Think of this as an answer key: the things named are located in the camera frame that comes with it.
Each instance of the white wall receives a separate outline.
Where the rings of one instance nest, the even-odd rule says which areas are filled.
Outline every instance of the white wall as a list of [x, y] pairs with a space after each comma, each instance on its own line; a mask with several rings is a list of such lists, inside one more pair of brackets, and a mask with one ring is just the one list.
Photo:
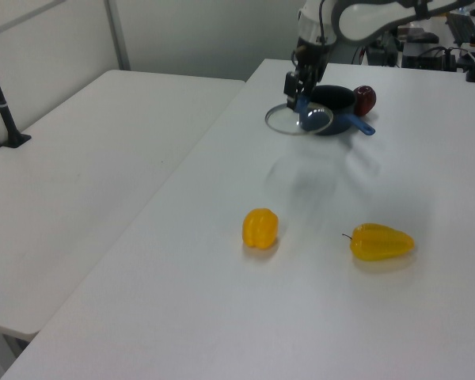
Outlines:
[[305, 0], [112, 0], [132, 70], [247, 80], [290, 59]]
[[66, 0], [0, 33], [0, 84], [20, 131], [116, 68], [103, 0]]

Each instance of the red apple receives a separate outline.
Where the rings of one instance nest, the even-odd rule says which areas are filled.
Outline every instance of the red apple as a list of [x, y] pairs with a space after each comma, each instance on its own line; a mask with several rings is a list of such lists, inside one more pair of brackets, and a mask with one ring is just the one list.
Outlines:
[[368, 85], [361, 85], [354, 89], [356, 98], [354, 113], [357, 116], [366, 115], [377, 102], [377, 94]]

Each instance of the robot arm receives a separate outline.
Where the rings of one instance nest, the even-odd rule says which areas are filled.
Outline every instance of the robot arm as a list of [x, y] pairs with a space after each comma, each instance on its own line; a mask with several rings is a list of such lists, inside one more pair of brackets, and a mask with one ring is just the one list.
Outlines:
[[337, 40], [366, 45], [382, 33], [414, 20], [467, 6], [474, 0], [307, 0], [299, 11], [295, 71], [287, 74], [284, 92], [295, 109], [322, 79]]

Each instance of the yellow pepper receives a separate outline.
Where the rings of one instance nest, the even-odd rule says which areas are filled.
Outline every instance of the yellow pepper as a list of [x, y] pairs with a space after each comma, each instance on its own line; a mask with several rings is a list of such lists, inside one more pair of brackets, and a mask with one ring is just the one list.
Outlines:
[[414, 247], [414, 240], [404, 232], [374, 223], [355, 228], [350, 243], [354, 255], [365, 261], [400, 256]]
[[243, 222], [243, 241], [248, 247], [269, 248], [278, 234], [278, 217], [267, 208], [256, 208]]

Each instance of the table surface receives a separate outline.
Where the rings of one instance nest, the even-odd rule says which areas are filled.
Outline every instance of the table surface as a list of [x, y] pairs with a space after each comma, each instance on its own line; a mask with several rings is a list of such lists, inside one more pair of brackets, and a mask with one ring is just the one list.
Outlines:
[[[375, 88], [376, 134], [290, 137], [264, 124], [290, 68], [264, 61], [4, 380], [475, 378], [475, 84], [329, 65]], [[280, 218], [260, 256], [254, 207]], [[354, 259], [363, 222], [416, 250]]]
[[243, 82], [109, 71], [0, 149], [0, 331], [32, 339]]

